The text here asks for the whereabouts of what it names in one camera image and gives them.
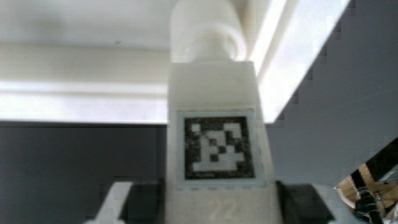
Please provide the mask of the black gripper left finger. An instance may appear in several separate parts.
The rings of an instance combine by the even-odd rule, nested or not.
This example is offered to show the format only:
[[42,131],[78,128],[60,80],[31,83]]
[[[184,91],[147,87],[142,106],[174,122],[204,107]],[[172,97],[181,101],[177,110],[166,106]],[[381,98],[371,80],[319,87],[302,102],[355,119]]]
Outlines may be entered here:
[[85,224],[161,224],[163,183],[117,181]]

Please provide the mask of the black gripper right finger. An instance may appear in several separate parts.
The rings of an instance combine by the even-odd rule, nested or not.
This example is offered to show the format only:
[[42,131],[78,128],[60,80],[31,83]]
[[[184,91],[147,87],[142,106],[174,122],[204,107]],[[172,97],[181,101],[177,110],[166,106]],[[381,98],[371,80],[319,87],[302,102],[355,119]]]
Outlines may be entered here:
[[277,182],[282,224],[355,224],[335,190],[319,184]]

